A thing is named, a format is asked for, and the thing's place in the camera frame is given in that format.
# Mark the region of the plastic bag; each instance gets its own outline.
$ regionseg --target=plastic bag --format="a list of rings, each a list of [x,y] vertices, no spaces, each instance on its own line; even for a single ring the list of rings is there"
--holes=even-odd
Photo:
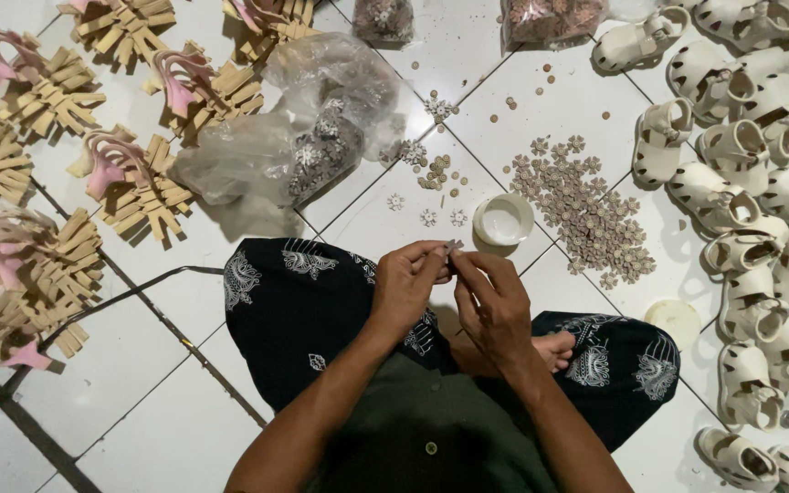
[[[300,204],[361,161],[367,148],[403,139],[395,112],[403,82],[359,39],[340,32],[279,45],[263,76],[281,89],[275,113],[245,115],[202,129],[199,147],[179,152],[168,176],[220,205],[264,196]],[[310,121],[307,131],[295,122]]]
[[[413,39],[410,0],[357,0],[352,32],[367,41],[409,42]]]
[[[676,5],[665,0],[608,0],[610,12],[608,18],[626,22],[641,22],[665,5]]]
[[[504,0],[504,41],[554,46],[595,33],[608,14],[608,0]]]

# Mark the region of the pile of flower cutouts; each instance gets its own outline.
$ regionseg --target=pile of flower cutouts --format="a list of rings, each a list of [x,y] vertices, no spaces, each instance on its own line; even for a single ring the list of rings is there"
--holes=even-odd
[[[552,148],[549,139],[548,135],[531,142],[535,159],[522,154],[515,157],[510,189],[534,202],[548,227],[559,226],[558,234],[572,258],[568,264],[571,273],[580,274],[587,267],[610,269],[601,276],[601,286],[613,289],[617,276],[634,284],[642,274],[656,270],[656,261],[642,247],[647,233],[637,221],[628,219],[638,213],[641,204],[608,191],[604,178],[584,181],[585,174],[601,170],[601,162],[594,156],[569,160],[571,154],[586,147],[582,137],[573,136],[568,143]],[[552,162],[543,157],[548,153]]]

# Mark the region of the white glue container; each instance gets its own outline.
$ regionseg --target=white glue container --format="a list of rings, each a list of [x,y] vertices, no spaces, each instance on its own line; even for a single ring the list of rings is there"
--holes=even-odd
[[[527,200],[516,194],[494,196],[477,207],[473,230],[489,245],[506,247],[529,238],[535,213]]]

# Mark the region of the person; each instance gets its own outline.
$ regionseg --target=person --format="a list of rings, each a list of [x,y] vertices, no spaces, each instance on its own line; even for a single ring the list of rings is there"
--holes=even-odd
[[[427,309],[453,277],[467,344]],[[227,492],[631,491],[610,453],[678,380],[662,330],[532,321],[510,261],[444,241],[377,266],[314,241],[245,240],[225,266],[225,310],[276,413]]]

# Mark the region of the forearm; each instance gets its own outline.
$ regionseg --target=forearm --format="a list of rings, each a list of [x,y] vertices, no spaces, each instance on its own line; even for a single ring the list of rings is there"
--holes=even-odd
[[[237,462],[226,491],[296,491],[310,478],[328,440],[396,343],[371,335],[373,323],[368,320],[355,341],[261,431]]]
[[[556,384],[541,357],[501,373],[531,414],[559,486],[569,493],[631,492],[608,450]]]

